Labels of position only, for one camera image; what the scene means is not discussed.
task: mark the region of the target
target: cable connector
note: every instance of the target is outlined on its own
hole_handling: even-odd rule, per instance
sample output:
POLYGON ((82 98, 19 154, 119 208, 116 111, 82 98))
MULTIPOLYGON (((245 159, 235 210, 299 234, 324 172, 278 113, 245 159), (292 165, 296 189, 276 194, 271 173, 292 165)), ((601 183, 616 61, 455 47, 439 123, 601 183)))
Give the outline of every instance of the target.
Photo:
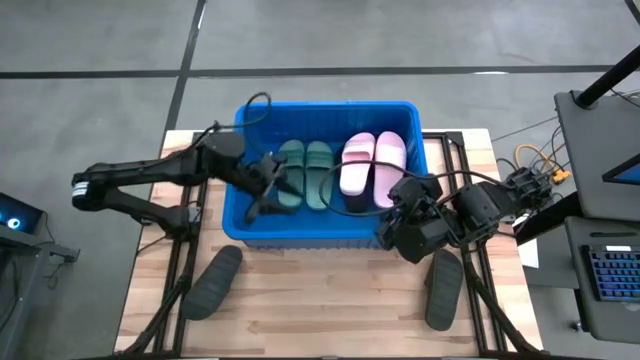
POLYGON ((567 180, 569 178, 569 176, 571 176, 571 171, 557 169, 556 171, 553 172, 553 176, 551 177, 551 181, 553 181, 554 185, 560 185, 565 180, 567 180))

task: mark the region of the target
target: wire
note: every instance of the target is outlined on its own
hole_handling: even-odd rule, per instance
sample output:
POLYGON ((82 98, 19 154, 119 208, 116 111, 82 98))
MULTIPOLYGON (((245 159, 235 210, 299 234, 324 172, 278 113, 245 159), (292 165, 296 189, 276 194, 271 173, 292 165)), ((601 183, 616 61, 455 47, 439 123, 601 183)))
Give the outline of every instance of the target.
POLYGON ((540 157, 542 157, 543 159, 545 159, 545 160, 548 159, 547 155, 545 155, 536 146, 531 145, 531 144, 521 144, 521 145, 518 145, 518 147, 516 148, 516 150, 513 153, 513 157, 514 157, 514 159, 516 161, 516 165, 518 165, 518 167, 522 167, 522 164, 520 163, 520 150, 522 150, 522 149, 531 149, 531 150, 535 151, 538 155, 540 155, 540 157))
POLYGON ((631 101, 631 100, 627 99, 627 97, 626 97, 624 94, 621 94, 621 93, 619 93, 619 92, 617 92, 617 91, 615 91, 615 90, 613 90, 613 89, 611 89, 611 92, 612 92, 612 93, 614 93, 614 94, 616 94, 617 96, 621 97, 621 98, 622 98, 622 100, 624 100, 624 101, 628 102, 629 104, 631 104, 631 105, 633 105, 633 106, 635 106, 635 107, 640 108, 640 105, 638 105, 638 104, 634 103, 633 101, 631 101))
MULTIPOLYGON (((558 164, 555 160, 551 160, 551 159, 546 159, 546 160, 545 160, 545 159, 538 159, 538 160, 536 160, 536 161, 533 163, 533 166, 531 166, 531 167, 535 168, 535 166, 536 166, 537 164, 539 164, 540 162, 542 162, 542 161, 544 161, 545 163, 547 163, 547 161, 548 161, 548 162, 550 162, 551 164, 553 164, 553 165, 555 165, 555 166, 559 167, 559 168, 560 168, 560 170, 564 171, 564 167, 563 167, 562 165, 558 164)), ((553 170, 555 170, 555 168, 548 169, 547 171, 542 171, 542 167, 540 167, 540 169, 538 169, 538 171, 540 171, 540 172, 541 172, 541 173, 543 173, 543 174, 544 174, 544 173, 546 173, 546 172, 548 172, 548 171, 553 171, 553 170)))
POLYGON ((516 237, 515 235, 510 234, 510 233, 507 233, 507 232, 504 232, 504 231, 496 231, 496 234, 498 234, 498 235, 504 235, 504 236, 508 236, 508 237, 512 237, 512 238, 514 238, 514 239, 515 239, 515 237, 516 237))
MULTIPOLYGON (((625 99, 626 101, 630 102, 630 103, 631 103, 631 104, 633 104, 634 106, 640 107, 640 105, 638 105, 638 104, 634 103, 633 101, 631 101, 631 100, 629 100, 629 99, 627 99, 627 98, 625 97, 625 96, 627 96, 627 95, 629 95, 629 96, 636 95, 636 94, 638 93, 638 90, 633 90, 633 91, 629 91, 629 92, 626 92, 626 93, 618 93, 618 92, 614 91, 613 89, 611 89, 611 91, 612 91, 614 94, 618 95, 618 96, 622 96, 622 95, 624 95, 624 96, 622 96, 622 98, 623 98, 623 99, 625 99)), ((510 132, 510 133, 508 133, 508 134, 498 136, 498 137, 497 137, 497 138, 495 138, 495 139, 491 139, 491 142, 496 142, 496 141, 498 141, 498 140, 502 140, 502 139, 507 138, 507 137, 509 137, 509 136, 512 136, 512 135, 515 135, 515 134, 519 134, 519 133, 521 133, 521 132, 523 132, 523 131, 527 131, 527 130, 532 129, 532 128, 536 127, 536 126, 540 126, 540 125, 542 125, 542 124, 546 124, 546 123, 548 123, 549 121, 553 121, 553 120, 555 120, 555 119, 557 119, 557 118, 558 118, 558 116, 554 116, 554 117, 548 118, 548 119, 546 119, 546 120, 542 120, 542 121, 540 121, 540 122, 538 122, 538 123, 535 123, 535 124, 533 124, 533 125, 529 125, 529 126, 527 126, 527 127, 524 127, 524 128, 522 128, 522 129, 519 129, 519 130, 516 130, 516 131, 513 131, 513 132, 510 132)))
POLYGON ((43 276, 43 278, 47 279, 47 287, 49 288, 49 290, 53 290, 56 288, 56 286, 58 286, 58 276, 56 275, 58 273, 58 270, 60 270, 63 266, 69 264, 70 263, 63 261, 59 263, 55 269, 53 269, 51 274, 43 276))
MULTIPOLYGON (((487 241, 489 241, 489 239, 486 239, 486 240, 484 240, 482 242, 476 241, 476 248, 473 249, 473 250, 469 250, 469 254, 473 254, 475 252, 480 251, 480 249, 482 249, 487 244, 487 241)), ((454 245, 454 244, 449 243, 449 245, 451 245, 454 248, 459 248, 460 247, 460 244, 455 244, 454 245)))
POLYGON ((16 310, 16 306, 18 306, 18 301, 20 300, 20 281, 18 279, 18 265, 16 264, 16 260, 13 257, 11 258, 11 265, 13 267, 13 304, 11 305, 11 309, 9 311, 3 312, 4 314, 6 314, 6 317, 2 322, 2 325, 0 325, 0 334, 2 334, 2 331, 7 326, 7 323, 9 323, 9 320, 13 316, 13 312, 16 310))
MULTIPOLYGON (((553 139, 554 139, 556 136, 558 136, 557 131, 558 131, 560 128, 561 128, 561 126, 560 126, 560 125, 558 125, 558 127, 553 131, 553 134, 554 134, 554 135, 551 137, 551 139, 549 139, 549 141, 547 141, 546 143, 544 143, 544 145, 540 148, 540 152, 543 152, 543 151, 544 151, 544 149, 546 149, 546 148, 547 148, 547 146, 549 146, 549 144, 551 144, 551 150, 552 150, 552 151, 554 150, 554 149, 553 149, 553 139)), ((531 162, 529 163, 529 167, 533 166, 533 162, 536 160, 536 158, 537 158, 538 156, 539 156, 539 155, 538 155, 538 154, 536 154, 536 155, 533 157, 533 159, 531 159, 531 162)))
POLYGON ((552 156, 554 157, 554 161, 553 161, 553 162, 555 162, 556 164, 558 164, 558 158, 556 157, 556 154, 557 154, 557 153, 558 153, 558 151, 560 151, 563 147, 565 147, 565 143, 562 143, 562 145, 558 146, 558 148, 557 148, 557 149, 554 149, 554 150, 553 150, 553 152, 551 153, 551 155, 549 155, 549 158, 547 159, 547 161, 546 161, 544 164, 542 164, 541 169, 543 169, 543 168, 544 168, 544 166, 545 166, 547 163, 549 163, 549 162, 551 161, 551 157, 552 157, 552 156))
POLYGON ((242 124, 231 124, 231 125, 218 125, 219 129, 237 129, 237 128, 243 128, 243 127, 247 127, 247 126, 251 126, 251 125, 255 125, 261 121, 263 121, 264 119, 268 118, 269 115, 271 115, 271 95, 269 95, 269 93, 267 93, 266 91, 261 91, 259 93, 254 94, 252 97, 249 98, 249 100, 247 101, 247 104, 244 106, 244 110, 242 112, 242 124), (253 121, 247 121, 248 115, 249 115, 249 106, 253 103, 253 101, 261 96, 264 96, 267 98, 267 109, 265 110, 264 114, 262 114, 261 117, 253 120, 253 121))
POLYGON ((167 235, 163 235, 161 238, 156 239, 150 243, 148 243, 147 245, 141 247, 140 249, 138 249, 138 251, 136 251, 136 256, 140 255, 141 252, 143 252, 144 250, 148 249, 149 247, 159 243, 160 241, 164 240, 167 238, 167 235))
MULTIPOLYGON (((331 204, 329 204, 329 202, 327 201, 327 199, 324 197, 323 191, 322 189, 324 189, 324 184, 327 182, 327 180, 331 177, 331 175, 336 172, 338 169, 341 169, 343 166, 346 165, 355 165, 355 164, 369 164, 369 165, 382 165, 382 166, 388 166, 390 168, 393 168, 395 170, 398 170, 400 172, 402 172, 404 175, 407 176, 411 176, 414 177, 416 179, 438 179, 444 176, 449 176, 449 175, 455 175, 455 174, 468 174, 468 175, 472 175, 472 176, 477 176, 481 179, 484 179, 486 181, 489 181, 491 183, 494 183, 498 186, 504 187, 506 189, 510 189, 512 190, 513 187, 509 186, 509 185, 505 185, 502 182, 489 177, 487 175, 475 172, 475 171, 468 171, 468 170, 454 170, 454 171, 449 171, 446 173, 442 173, 442 174, 438 174, 438 175, 427 175, 427 176, 421 176, 418 175, 416 173, 413 173, 411 171, 408 171, 406 169, 403 169, 401 167, 399 167, 398 165, 395 164, 391 164, 391 163, 386 163, 386 162, 381 162, 381 161, 375 161, 375 160, 354 160, 354 161, 347 161, 347 162, 343 162, 340 163, 338 165, 333 166, 331 169, 329 169, 329 171, 327 171, 327 173, 324 175, 324 177, 322 178, 322 180, 320 180, 320 191, 319 191, 319 195, 320 195, 320 201, 322 201, 322 203, 331 211, 334 211, 338 214, 341 215, 345 215, 345 216, 353 216, 353 217, 368 217, 368 216, 378 216, 378 215, 384 215, 390 211, 393 211, 395 209, 400 208, 401 206, 403 206, 404 204, 396 204, 390 208, 387 209, 380 209, 380 210, 374 210, 374 211, 369 211, 369 212, 364 212, 364 213, 354 213, 354 212, 349 212, 349 211, 344 211, 344 210, 340 210, 337 209, 335 207, 333 207, 331 204)), ((449 194, 447 197, 445 197, 444 199, 438 201, 438 205, 442 205, 445 202, 451 200, 460 190, 449 194)))
POLYGON ((555 161, 556 163, 558 162, 558 156, 556 155, 556 153, 558 152, 558 150, 560 150, 562 148, 562 146, 558 149, 556 149, 555 144, 553 143, 553 139, 555 139, 555 137, 559 134, 560 130, 560 126, 558 126, 554 131, 553 131, 553 135, 551 135, 551 155, 549 155, 549 157, 553 156, 553 161, 555 161))
POLYGON ((536 126, 540 126, 540 125, 542 125, 542 124, 546 124, 546 123, 548 123, 549 121, 553 121, 553 120, 555 120, 555 119, 557 119, 557 118, 558 118, 558 116, 556 115, 556 116, 551 117, 551 118, 548 118, 548 119, 546 119, 546 120, 542 120, 542 121, 540 121, 540 122, 538 122, 538 123, 535 123, 535 124, 533 124, 533 125, 529 125, 529 126, 527 126, 527 127, 525 127, 525 128, 522 128, 522 129, 519 129, 519 130, 516 130, 516 131, 510 132, 510 133, 505 134, 505 135, 502 135, 502 136, 498 136, 498 137, 497 137, 497 138, 495 138, 495 139, 491 139, 491 142, 496 142, 496 141, 498 141, 498 140, 502 140, 502 139, 507 138, 507 137, 509 137, 509 136, 512 136, 512 135, 515 135, 515 134, 519 134, 519 133, 521 133, 521 132, 523 132, 523 131, 527 131, 527 130, 529 130, 529 129, 533 129, 533 128, 534 128, 534 127, 536 127, 536 126))
POLYGON ((518 170, 518 168, 509 160, 505 159, 505 158, 497 158, 496 161, 503 161, 506 162, 507 164, 509 164, 509 166, 511 166, 513 168, 513 171, 518 170))
MULTIPOLYGON (((200 142, 202 142, 202 140, 209 134, 209 132, 211 131, 218 131, 220 129, 233 129, 233 128, 243 128, 246 126, 250 126, 250 125, 255 125, 261 121, 263 121, 264 119, 266 119, 269 115, 271 115, 271 95, 269 95, 267 92, 261 91, 259 93, 254 94, 253 96, 251 96, 249 98, 249 100, 247 101, 247 103, 244 106, 244 112, 243 112, 243 120, 247 118, 247 114, 249 113, 249 107, 250 105, 253 103, 253 101, 257 98, 259 98, 260 96, 264 96, 267 98, 267 110, 265 111, 265 113, 259 117, 256 120, 253 121, 243 121, 242 124, 232 124, 232 125, 220 125, 220 123, 218 123, 218 121, 214 121, 213 125, 209 126, 208 128, 206 128, 199 136, 198 138, 193 141, 191 144, 189 144, 189 146, 187 146, 186 148, 179 150, 179 151, 174 151, 171 154, 169 154, 168 156, 160 159, 159 161, 154 162, 151 165, 143 165, 141 166, 141 168, 143 169, 150 169, 153 168, 155 166, 158 166, 160 164, 164 164, 167 161, 176 158, 178 156, 182 156, 183 154, 185 154, 187 151, 192 150, 193 148, 195 148, 196 146, 198 146, 200 144, 200 142)), ((87 172, 89 172, 91 170, 91 167, 89 167, 87 170, 85 170, 83 172, 83 175, 86 174, 87 172)), ((109 172, 119 172, 119 171, 129 171, 129 169, 122 169, 122 170, 108 170, 109 172)))
POLYGON ((51 229, 49 229, 49 213, 46 211, 42 212, 45 216, 44 219, 44 228, 47 230, 47 233, 49 234, 49 237, 51 238, 51 242, 53 242, 54 244, 57 243, 56 238, 53 236, 53 234, 51 233, 51 229))
POLYGON ((51 233, 51 229, 49 228, 49 213, 43 210, 42 211, 42 215, 45 216, 45 218, 44 218, 44 228, 47 230, 47 234, 49 234, 49 237, 51 238, 51 241, 42 241, 42 242, 39 242, 37 244, 31 245, 33 247, 38 247, 38 246, 41 246, 41 245, 44 245, 44 244, 56 244, 57 243, 56 238, 53 236, 53 234, 51 233))

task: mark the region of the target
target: green slipper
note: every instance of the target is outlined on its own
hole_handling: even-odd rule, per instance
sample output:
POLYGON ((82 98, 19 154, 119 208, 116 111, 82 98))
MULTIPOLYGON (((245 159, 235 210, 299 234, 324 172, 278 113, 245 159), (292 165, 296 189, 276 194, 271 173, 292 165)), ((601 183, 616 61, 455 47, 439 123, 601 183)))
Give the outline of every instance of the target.
MULTIPOLYGON (((324 210, 327 207, 320 200, 320 181, 334 165, 334 154, 326 143, 314 141, 307 147, 306 156, 306 198, 307 205, 313 210, 324 210)), ((331 202, 333 178, 325 181, 322 194, 327 202, 331 202)))
MULTIPOLYGON (((300 140, 289 140, 282 144, 278 152, 287 156, 287 161, 284 163, 287 182, 302 194, 304 191, 304 144, 300 140)), ((302 204, 302 198, 279 190, 278 202, 289 208, 297 208, 302 204)))

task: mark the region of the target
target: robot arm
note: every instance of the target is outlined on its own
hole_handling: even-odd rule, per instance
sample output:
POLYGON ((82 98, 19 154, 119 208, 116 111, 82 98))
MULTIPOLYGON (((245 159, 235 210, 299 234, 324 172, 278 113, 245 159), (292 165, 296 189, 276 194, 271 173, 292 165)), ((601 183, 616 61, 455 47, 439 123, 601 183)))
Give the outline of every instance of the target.
POLYGON ((194 212, 187 207, 163 207, 118 189, 119 186, 171 182, 196 186, 218 178, 254 198, 245 222, 260 214, 291 214, 293 210, 267 199, 275 186, 299 194, 285 180, 284 157, 264 155, 260 162, 244 165, 244 137, 235 132, 205 131, 191 146, 166 158, 126 163, 98 163, 73 175, 73 206, 84 211, 112 209, 130 215, 140 223, 153 222, 171 238, 189 233, 194 212))

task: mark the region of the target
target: computer keyboard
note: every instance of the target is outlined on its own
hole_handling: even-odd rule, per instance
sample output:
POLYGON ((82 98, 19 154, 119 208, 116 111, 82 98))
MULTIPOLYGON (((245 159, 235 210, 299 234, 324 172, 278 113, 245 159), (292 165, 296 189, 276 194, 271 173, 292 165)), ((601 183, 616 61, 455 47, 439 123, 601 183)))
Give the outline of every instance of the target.
POLYGON ((640 302, 640 247, 585 246, 584 255, 598 300, 640 302))

